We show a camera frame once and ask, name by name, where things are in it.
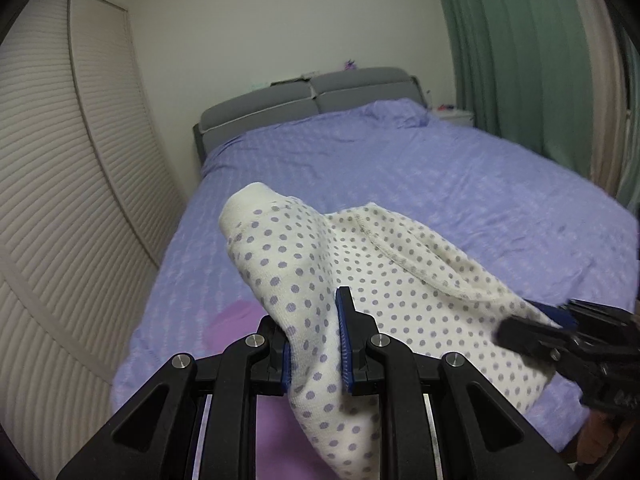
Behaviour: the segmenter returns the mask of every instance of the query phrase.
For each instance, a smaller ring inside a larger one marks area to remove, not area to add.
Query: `nightstand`
[[[431,113],[437,118],[456,126],[474,126],[475,117],[473,112],[454,108],[453,110],[431,110]]]

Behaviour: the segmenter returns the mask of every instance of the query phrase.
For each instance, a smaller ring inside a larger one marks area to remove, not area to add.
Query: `headboard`
[[[215,147],[262,126],[409,98],[426,106],[420,83],[400,68],[363,68],[275,84],[206,110],[193,127],[200,163]]]

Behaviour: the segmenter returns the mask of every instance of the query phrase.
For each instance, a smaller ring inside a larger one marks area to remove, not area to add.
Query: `silver bolt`
[[[258,346],[264,345],[264,338],[260,334],[251,334],[246,337],[244,342],[251,348],[258,348]]]
[[[383,348],[391,343],[391,339],[386,334],[376,334],[371,336],[371,344]]]
[[[186,368],[190,362],[191,358],[187,354],[174,355],[174,358],[171,359],[171,364],[174,368]]]
[[[462,366],[466,361],[465,357],[458,352],[451,352],[445,355],[444,360],[447,362],[447,364],[455,368]]]

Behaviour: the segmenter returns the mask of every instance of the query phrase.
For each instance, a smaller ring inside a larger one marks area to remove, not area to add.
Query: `white polka dot cloth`
[[[377,397],[342,387],[334,294],[414,352],[463,353],[524,412],[552,376],[492,343],[510,314],[553,324],[440,235],[373,203],[322,215],[261,183],[220,216],[228,253],[291,344],[289,400],[316,451],[341,478],[379,477]]]

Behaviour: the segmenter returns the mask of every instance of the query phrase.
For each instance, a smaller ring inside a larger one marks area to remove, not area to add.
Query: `purple bedspread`
[[[367,202],[401,212],[530,300],[634,305],[631,214],[554,162],[440,121],[409,100],[254,130],[211,153],[203,176],[114,379],[114,410],[172,354],[205,356],[203,333],[214,316],[252,298],[226,256],[218,216],[231,194],[255,181],[321,213]],[[582,425],[579,395],[556,375],[527,413],[556,449]]]

